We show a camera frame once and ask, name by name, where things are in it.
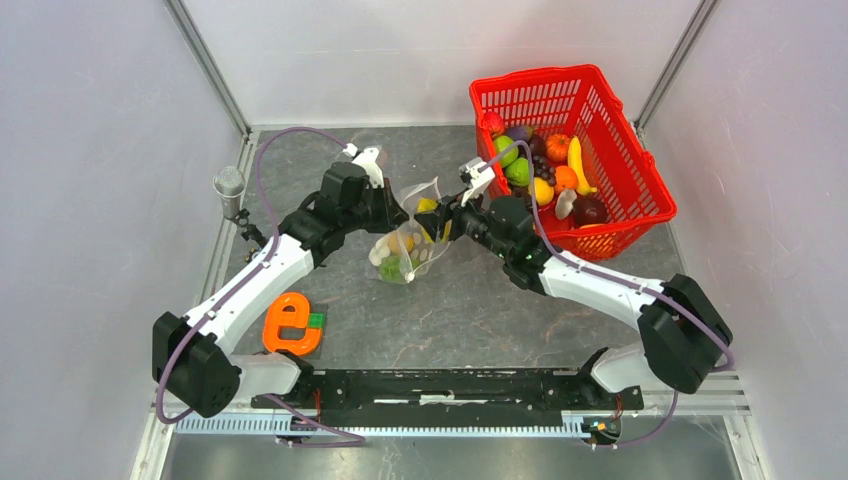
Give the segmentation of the white mushroom toy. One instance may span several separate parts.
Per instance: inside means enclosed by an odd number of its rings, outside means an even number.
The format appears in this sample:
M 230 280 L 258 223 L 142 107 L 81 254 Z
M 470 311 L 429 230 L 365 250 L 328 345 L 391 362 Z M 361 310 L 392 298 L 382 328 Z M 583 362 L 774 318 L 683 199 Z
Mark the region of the white mushroom toy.
M 556 199 L 554 214 L 558 220 L 565 220 L 573 211 L 578 194 L 573 189 L 564 189 Z

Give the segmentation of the yellow orange lemon fruit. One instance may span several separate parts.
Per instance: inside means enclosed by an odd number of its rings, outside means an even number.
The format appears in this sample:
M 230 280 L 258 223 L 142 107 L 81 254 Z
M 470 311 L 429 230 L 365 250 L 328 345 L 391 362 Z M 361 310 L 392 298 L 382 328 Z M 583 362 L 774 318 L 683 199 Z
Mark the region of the yellow orange lemon fruit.
M 414 237 L 410 234 L 395 231 L 387 236 L 388 246 L 392 255 L 401 256 L 411 253 L 415 249 Z

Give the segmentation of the yellow green pepper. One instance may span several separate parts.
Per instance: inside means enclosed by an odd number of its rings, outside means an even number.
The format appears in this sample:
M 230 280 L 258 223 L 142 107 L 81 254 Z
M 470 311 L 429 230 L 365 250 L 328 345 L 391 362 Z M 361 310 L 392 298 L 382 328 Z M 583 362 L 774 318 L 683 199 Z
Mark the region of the yellow green pepper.
M 451 228 L 456 200 L 444 197 L 438 201 L 424 198 L 414 215 L 430 243 L 447 244 L 451 241 Z

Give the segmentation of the dark red plum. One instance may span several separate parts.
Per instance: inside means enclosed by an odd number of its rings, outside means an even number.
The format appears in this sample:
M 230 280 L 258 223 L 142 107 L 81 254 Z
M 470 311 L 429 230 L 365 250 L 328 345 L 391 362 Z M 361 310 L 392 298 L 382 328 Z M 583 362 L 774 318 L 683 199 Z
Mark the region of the dark red plum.
M 605 204 L 594 196 L 578 196 L 573 202 L 572 215 L 576 227 L 605 224 L 609 213 Z

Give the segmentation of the clear dotted zip top bag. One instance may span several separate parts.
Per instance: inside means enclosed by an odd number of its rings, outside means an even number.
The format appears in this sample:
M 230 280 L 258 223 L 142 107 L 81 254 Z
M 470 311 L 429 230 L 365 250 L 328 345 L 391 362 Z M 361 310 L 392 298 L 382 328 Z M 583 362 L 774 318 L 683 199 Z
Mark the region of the clear dotted zip top bag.
M 438 239 L 434 240 L 414 218 L 418 213 L 435 210 L 441 197 L 437 177 L 406 187 L 396 195 L 409 220 L 383 235 L 368 255 L 381 281 L 409 284 L 425 275 L 430 265 L 447 251 L 452 222 L 448 221 Z

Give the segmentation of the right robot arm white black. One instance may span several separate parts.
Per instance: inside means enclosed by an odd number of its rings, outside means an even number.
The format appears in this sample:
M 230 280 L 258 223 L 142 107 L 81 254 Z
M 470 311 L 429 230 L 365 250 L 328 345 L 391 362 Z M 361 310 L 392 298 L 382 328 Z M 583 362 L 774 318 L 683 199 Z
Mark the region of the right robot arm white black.
M 652 381 L 693 394 L 710 373 L 734 366 L 730 329 L 686 275 L 660 281 L 586 262 L 553 246 L 515 197 L 498 197 L 488 209 L 445 198 L 414 218 L 435 239 L 467 237 L 492 252 L 519 288 L 588 306 L 638 333 L 637 342 L 604 349 L 587 362 L 577 392 L 591 408 Z

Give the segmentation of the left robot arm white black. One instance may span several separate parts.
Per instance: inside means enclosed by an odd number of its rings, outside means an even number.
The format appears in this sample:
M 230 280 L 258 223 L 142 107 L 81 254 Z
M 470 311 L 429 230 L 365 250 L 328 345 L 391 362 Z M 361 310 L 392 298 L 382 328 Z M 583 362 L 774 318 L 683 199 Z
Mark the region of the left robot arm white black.
M 221 412 L 242 382 L 243 370 L 230 358 L 234 346 L 259 314 L 339 250 L 348 234 L 388 233 L 408 218 L 376 163 L 334 163 L 319 190 L 284 218 L 259 256 L 229 283 L 184 315 L 165 312 L 154 322 L 159 420 L 179 420 L 164 411 L 167 393 L 205 418 Z

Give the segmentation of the purple eggplant top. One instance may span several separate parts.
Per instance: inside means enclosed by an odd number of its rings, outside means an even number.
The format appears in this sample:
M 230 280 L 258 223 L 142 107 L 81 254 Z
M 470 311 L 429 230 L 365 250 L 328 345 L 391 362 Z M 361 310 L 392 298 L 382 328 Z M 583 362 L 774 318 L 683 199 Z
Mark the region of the purple eggplant top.
M 514 125 L 508 127 L 504 134 L 512 141 L 529 142 L 534 135 L 534 129 L 527 125 Z

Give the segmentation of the yellow lemon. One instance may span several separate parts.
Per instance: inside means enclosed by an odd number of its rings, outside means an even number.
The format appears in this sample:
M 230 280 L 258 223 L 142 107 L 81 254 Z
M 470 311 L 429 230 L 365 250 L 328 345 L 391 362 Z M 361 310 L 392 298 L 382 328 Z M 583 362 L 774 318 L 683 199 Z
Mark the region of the yellow lemon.
M 556 191 L 547 180 L 540 177 L 534 177 L 532 186 L 533 196 L 539 207 L 544 207 L 554 201 Z

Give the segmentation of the green wrinkled cabbage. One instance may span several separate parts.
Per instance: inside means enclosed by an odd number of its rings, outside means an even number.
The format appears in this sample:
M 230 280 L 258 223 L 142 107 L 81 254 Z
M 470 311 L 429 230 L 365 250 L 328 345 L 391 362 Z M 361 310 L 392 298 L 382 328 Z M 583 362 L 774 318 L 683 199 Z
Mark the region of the green wrinkled cabbage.
M 503 169 L 503 173 L 512 187 L 526 188 L 533 180 L 532 163 L 525 157 L 518 157 Z

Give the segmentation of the dark purple grape bunch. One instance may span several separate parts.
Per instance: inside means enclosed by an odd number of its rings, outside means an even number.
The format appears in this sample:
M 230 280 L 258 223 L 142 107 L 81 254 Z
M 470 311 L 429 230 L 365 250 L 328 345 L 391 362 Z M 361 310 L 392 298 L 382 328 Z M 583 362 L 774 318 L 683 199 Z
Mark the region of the dark purple grape bunch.
M 551 187 L 554 187 L 557 184 L 556 165 L 552 164 L 546 156 L 534 155 L 532 157 L 532 164 L 534 176 L 536 178 L 540 178 Z

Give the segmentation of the orange tangerine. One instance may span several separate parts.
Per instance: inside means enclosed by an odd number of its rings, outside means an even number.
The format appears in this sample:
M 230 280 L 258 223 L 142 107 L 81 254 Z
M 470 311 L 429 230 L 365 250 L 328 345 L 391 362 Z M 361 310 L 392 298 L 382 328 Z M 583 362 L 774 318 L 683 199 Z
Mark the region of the orange tangerine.
M 567 165 L 557 166 L 554 174 L 554 190 L 556 194 L 560 194 L 565 190 L 576 190 L 579 186 L 579 179 L 576 172 Z

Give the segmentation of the green apple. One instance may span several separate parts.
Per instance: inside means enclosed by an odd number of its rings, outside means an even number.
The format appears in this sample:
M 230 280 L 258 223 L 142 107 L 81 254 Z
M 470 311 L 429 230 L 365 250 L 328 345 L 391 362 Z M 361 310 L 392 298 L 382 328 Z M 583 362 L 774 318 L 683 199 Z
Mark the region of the green apple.
M 513 164 L 520 153 L 519 147 L 514 147 L 515 141 L 507 135 L 499 135 L 493 139 L 493 146 L 496 151 L 496 158 L 499 160 L 499 165 L 506 169 Z

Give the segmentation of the yellow banana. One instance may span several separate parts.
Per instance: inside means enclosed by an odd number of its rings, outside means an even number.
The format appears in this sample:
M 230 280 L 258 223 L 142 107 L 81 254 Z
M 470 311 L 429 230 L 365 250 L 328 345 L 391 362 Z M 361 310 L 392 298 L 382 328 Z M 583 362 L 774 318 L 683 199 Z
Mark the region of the yellow banana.
M 569 167 L 574 171 L 577 177 L 576 191 L 583 196 L 595 194 L 597 192 L 597 188 L 593 187 L 589 183 L 585 174 L 582 158 L 582 146 L 577 136 L 570 139 L 567 159 Z

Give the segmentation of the orange pumpkin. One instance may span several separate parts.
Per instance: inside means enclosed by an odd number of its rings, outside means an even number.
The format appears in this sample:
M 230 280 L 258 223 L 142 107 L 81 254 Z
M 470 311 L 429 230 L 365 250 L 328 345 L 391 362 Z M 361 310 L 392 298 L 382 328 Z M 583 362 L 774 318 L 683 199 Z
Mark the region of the orange pumpkin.
M 567 162 L 571 138 L 566 134 L 552 134 L 545 142 L 546 157 L 552 163 Z

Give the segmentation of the red apple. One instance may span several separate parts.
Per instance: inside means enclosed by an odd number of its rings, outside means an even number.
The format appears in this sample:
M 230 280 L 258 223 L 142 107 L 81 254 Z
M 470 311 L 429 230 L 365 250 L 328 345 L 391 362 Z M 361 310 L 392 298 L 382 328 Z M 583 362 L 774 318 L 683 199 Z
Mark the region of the red apple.
M 506 130 L 503 118 L 495 111 L 485 112 L 478 121 L 478 126 L 490 137 L 498 137 Z

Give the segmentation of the grey microphone on stand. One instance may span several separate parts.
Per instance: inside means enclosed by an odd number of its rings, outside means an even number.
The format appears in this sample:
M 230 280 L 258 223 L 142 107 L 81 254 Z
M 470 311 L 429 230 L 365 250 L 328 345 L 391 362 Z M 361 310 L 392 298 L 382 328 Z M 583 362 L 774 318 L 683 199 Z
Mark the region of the grey microphone on stand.
M 213 187 L 221 202 L 223 219 L 237 226 L 239 235 L 245 241 L 256 244 L 255 247 L 250 248 L 245 257 L 245 262 L 249 263 L 268 243 L 268 238 L 256 224 L 250 221 L 250 212 L 243 206 L 243 195 L 247 187 L 246 178 L 237 167 L 225 166 L 213 178 Z

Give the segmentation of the green small block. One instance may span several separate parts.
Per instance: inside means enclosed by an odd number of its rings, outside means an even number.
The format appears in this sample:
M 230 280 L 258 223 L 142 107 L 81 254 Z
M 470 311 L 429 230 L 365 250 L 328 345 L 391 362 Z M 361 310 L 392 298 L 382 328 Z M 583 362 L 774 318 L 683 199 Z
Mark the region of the green small block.
M 323 329 L 325 321 L 326 315 L 324 313 L 314 312 L 308 317 L 307 327 L 309 329 Z

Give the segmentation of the red plastic basket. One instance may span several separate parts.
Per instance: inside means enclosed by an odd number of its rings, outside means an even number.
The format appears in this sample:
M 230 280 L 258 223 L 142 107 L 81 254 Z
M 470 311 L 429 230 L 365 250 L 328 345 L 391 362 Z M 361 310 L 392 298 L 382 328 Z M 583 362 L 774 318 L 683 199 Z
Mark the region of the red plastic basket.
M 553 244 L 588 261 L 608 260 L 677 214 L 653 156 L 639 143 L 597 66 L 543 67 L 477 79 L 469 95 L 477 123 L 495 111 L 507 125 L 530 126 L 543 138 L 579 138 L 585 173 L 609 219 L 604 227 L 579 230 L 545 206 L 540 217 Z

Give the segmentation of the orange letter e toy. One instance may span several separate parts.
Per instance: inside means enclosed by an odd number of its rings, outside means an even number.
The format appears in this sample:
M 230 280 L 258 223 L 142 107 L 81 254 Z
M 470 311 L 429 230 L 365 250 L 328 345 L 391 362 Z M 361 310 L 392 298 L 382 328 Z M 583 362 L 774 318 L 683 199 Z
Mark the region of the orange letter e toy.
M 262 343 L 269 352 L 289 352 L 303 357 L 312 354 L 322 342 L 323 329 L 309 329 L 308 317 L 314 311 L 301 293 L 287 292 L 269 306 L 262 332 Z

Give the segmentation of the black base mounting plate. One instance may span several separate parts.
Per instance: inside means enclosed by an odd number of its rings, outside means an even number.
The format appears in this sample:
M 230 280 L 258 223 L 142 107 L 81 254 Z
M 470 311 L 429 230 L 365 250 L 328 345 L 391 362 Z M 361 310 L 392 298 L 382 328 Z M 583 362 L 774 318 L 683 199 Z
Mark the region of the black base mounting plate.
M 608 393 L 587 373 L 550 368 L 314 370 L 282 399 L 337 428 L 556 426 L 564 411 L 644 406 L 638 387 Z

